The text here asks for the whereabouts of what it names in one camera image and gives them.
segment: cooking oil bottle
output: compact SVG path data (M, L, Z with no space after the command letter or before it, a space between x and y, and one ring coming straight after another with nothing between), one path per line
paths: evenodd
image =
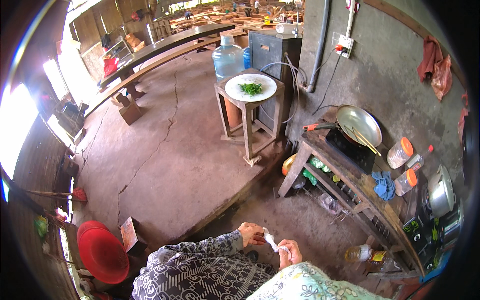
M349 263L364 262L372 257L372 248L370 245L354 246L345 252L345 260Z
M387 251L374 251L371 259L367 262L367 271L372 273L401 271L396 262L387 257L386 253Z

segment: hand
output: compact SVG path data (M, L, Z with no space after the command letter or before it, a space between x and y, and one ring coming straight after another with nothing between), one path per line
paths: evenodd
M300 253L299 245L294 240L283 240L278 246L285 246L289 252L283 249L278 250L280 254L280 271L293 264L299 264L302 262L303 256Z
M250 245L262 246L266 243L263 238L264 229L254 223L242 223L239 227L241 236L243 237L243 247Z

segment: red plastic bag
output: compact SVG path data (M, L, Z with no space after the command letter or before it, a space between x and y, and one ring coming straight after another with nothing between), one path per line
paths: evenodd
M435 63L433 67L432 87L438 101L442 101L442 98L452 88L452 59L448 55L444 60Z
M103 76L103 78L105 78L110 74L112 74L113 72L117 71L119 59L118 58L106 59L106 60L103 60L103 63L104 63L103 70L105 71L105 76Z

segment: patterned shirt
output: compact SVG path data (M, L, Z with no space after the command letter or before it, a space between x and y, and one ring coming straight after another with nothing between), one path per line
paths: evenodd
M248 300L386 300L347 281L331 280L310 263L294 264L280 271Z
M238 253L240 231L198 243L164 246L133 282L135 300L245 299L276 273Z

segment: white plate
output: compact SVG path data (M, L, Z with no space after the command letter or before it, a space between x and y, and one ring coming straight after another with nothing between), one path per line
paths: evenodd
M240 84L261 84L262 93L254 96L243 92ZM276 92L276 83L272 78L260 74L244 74L230 79L225 85L225 92L231 98L243 102L258 102L270 98Z

